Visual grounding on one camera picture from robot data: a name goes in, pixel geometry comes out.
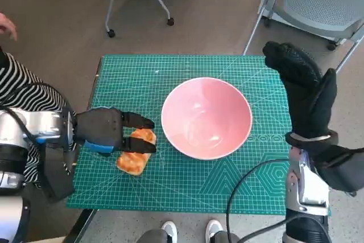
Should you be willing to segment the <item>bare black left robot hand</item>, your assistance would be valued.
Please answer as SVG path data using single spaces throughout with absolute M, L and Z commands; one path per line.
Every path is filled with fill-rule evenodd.
M 115 151 L 153 154 L 156 146 L 143 139 L 125 137 L 123 128 L 153 129 L 152 120 L 116 108 L 94 108 L 76 115 L 73 141 L 102 155 Z

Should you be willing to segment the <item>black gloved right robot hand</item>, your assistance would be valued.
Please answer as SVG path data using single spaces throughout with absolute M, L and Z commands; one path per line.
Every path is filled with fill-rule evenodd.
M 329 135 L 337 95 L 336 70 L 318 65 L 291 43 L 269 41 L 262 49 L 267 67 L 278 72 L 286 89 L 292 132 L 305 139 Z

